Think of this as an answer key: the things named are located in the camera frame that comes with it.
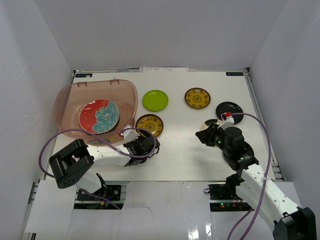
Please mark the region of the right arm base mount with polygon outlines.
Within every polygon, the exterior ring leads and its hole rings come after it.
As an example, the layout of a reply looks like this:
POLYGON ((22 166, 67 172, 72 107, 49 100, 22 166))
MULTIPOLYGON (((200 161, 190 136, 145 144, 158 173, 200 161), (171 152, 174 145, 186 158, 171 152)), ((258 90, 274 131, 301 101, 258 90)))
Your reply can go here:
POLYGON ((211 212, 247 212, 250 205, 228 189, 225 182, 211 182, 203 191, 209 197, 211 212))

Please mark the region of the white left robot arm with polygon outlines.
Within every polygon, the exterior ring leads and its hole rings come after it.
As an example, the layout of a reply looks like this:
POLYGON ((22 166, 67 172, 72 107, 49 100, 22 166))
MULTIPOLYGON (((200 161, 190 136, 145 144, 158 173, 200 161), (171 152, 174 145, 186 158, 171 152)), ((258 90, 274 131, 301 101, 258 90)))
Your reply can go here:
POLYGON ((116 150, 88 145, 82 139, 76 139, 51 156, 49 164, 58 188, 76 186, 99 200, 107 197, 106 181, 90 168, 137 166, 157 154, 159 149, 160 142, 153 136, 139 136, 119 145, 116 150))

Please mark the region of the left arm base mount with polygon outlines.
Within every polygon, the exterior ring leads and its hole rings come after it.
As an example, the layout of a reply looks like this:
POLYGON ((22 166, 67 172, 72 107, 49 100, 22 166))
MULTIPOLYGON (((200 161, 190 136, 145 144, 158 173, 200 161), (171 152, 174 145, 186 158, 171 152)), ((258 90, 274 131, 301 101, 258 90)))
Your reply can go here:
POLYGON ((111 184, 106 186, 103 197, 111 203, 87 195, 80 189, 77 190, 74 202, 75 210, 121 210, 124 206, 126 197, 126 187, 118 184, 111 184))

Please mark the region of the red plate with teal flower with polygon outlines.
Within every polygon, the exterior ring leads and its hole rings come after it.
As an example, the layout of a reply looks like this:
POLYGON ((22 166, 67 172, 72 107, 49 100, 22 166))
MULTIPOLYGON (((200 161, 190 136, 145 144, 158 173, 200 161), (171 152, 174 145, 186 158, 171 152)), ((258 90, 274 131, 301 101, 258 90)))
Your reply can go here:
POLYGON ((112 131, 120 120, 118 106, 108 99, 96 99, 87 103, 79 114, 79 125, 92 134, 112 131))

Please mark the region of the lime green plate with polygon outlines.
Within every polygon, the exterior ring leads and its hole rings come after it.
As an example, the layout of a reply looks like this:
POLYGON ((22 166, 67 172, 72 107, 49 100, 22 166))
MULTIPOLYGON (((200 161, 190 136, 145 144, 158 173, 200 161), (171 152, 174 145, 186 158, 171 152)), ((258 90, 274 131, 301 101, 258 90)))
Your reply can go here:
POLYGON ((169 104, 169 97, 164 91, 153 89, 143 95, 142 104, 149 111, 162 111, 169 104))

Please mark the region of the yellow patterned plate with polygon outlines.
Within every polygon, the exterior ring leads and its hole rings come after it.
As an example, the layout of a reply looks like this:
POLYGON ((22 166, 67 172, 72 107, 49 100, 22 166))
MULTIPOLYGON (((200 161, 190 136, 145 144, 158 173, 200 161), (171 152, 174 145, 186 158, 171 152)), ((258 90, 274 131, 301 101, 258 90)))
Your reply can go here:
POLYGON ((210 104, 211 96, 205 89, 194 87, 186 91, 184 100, 193 109, 204 109, 210 104))
POLYGON ((155 114, 145 114, 138 118, 135 123, 136 128, 141 128, 144 130, 138 130, 138 132, 146 137, 148 130, 153 136, 158 137, 164 130, 164 123, 162 119, 155 114))

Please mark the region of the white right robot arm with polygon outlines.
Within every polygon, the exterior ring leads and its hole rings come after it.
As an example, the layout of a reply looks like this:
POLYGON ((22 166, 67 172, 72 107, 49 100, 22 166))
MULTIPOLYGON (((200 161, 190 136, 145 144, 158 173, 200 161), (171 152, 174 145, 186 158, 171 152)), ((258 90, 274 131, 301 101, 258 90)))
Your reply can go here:
POLYGON ((244 200, 264 220, 275 240, 317 239, 313 211, 292 201, 264 174, 251 146, 237 127, 222 129, 215 124, 195 134, 202 144, 217 147, 234 174, 212 191, 213 196, 244 200))

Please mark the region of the cream and black plate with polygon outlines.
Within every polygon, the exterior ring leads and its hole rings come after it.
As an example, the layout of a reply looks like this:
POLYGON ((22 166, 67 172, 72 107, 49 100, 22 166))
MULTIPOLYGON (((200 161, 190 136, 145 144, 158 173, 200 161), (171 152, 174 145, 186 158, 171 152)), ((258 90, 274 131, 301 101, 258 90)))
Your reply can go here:
POLYGON ((203 122, 200 126, 200 131, 206 130, 207 128, 209 128, 211 125, 213 125, 214 127, 219 127, 220 124, 222 124, 223 122, 219 119, 208 119, 205 122, 203 122))

